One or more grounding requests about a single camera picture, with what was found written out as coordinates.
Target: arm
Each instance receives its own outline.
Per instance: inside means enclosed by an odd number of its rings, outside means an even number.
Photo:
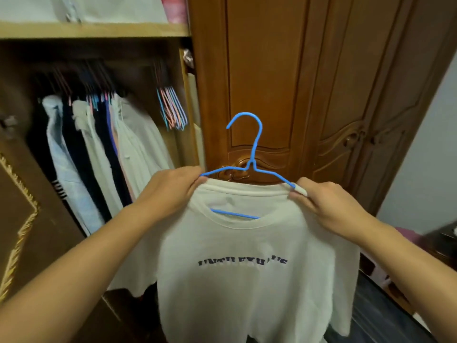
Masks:
[[[290,197],[321,225],[366,250],[391,276],[440,342],[457,342],[457,272],[367,213],[341,186],[301,178]]]
[[[0,342],[68,342],[124,258],[204,182],[200,167],[157,172],[138,199],[0,307]]]

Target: white wall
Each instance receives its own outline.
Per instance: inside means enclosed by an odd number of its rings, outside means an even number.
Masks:
[[[457,55],[382,203],[378,218],[420,234],[457,220]]]

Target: blue clothes hanger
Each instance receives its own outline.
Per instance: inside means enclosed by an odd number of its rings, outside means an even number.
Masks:
[[[259,132],[257,133],[257,136],[255,137],[255,140],[254,140],[254,144],[252,145],[251,156],[249,158],[249,161],[246,164],[246,167],[225,166],[225,167],[221,167],[221,168],[219,168],[217,170],[214,170],[214,171],[209,171],[209,172],[202,173],[201,176],[210,176],[210,175],[212,175],[214,173],[222,172],[222,171],[225,171],[225,170],[247,171],[249,169],[249,167],[251,166],[251,164],[252,164],[252,168],[254,169],[254,171],[260,172],[260,173],[266,173],[266,174],[269,174],[269,175],[274,175],[275,177],[281,179],[284,183],[289,184],[295,191],[299,192],[302,195],[308,196],[308,193],[306,192],[305,189],[303,189],[301,187],[298,187],[294,183],[289,182],[286,178],[284,178],[283,176],[277,174],[276,172],[267,171],[267,170],[261,170],[261,169],[257,168],[257,162],[255,161],[255,150],[257,149],[257,144],[259,143],[260,135],[262,134],[263,125],[262,125],[262,122],[260,121],[260,118],[257,115],[255,115],[253,113],[250,113],[250,112],[241,112],[241,113],[238,113],[237,115],[235,115],[232,118],[232,120],[228,123],[226,129],[231,128],[231,126],[233,125],[235,120],[237,120],[240,116],[251,116],[259,124]],[[211,210],[214,213],[228,214],[228,215],[234,215],[234,216],[237,216],[237,217],[244,217],[244,218],[251,218],[251,219],[259,219],[259,217],[256,217],[256,216],[253,216],[253,215],[226,212],[226,211],[223,211],[223,210],[220,210],[220,209],[213,209],[213,208],[211,208]]]

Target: forearm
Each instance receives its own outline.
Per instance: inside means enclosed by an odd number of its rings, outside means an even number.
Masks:
[[[361,242],[423,317],[440,342],[457,342],[457,272],[377,223]]]
[[[150,216],[126,207],[33,279],[0,308],[0,342],[69,341],[150,227]]]

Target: hand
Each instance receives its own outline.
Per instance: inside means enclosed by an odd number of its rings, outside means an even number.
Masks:
[[[183,207],[195,189],[208,180],[200,177],[202,173],[200,166],[158,171],[151,177],[134,205],[153,212],[157,220],[163,219]]]
[[[351,242],[360,245],[363,236],[373,225],[382,224],[339,184],[319,184],[304,177],[297,184],[308,192],[308,197],[294,191],[289,197],[316,214],[324,228]]]

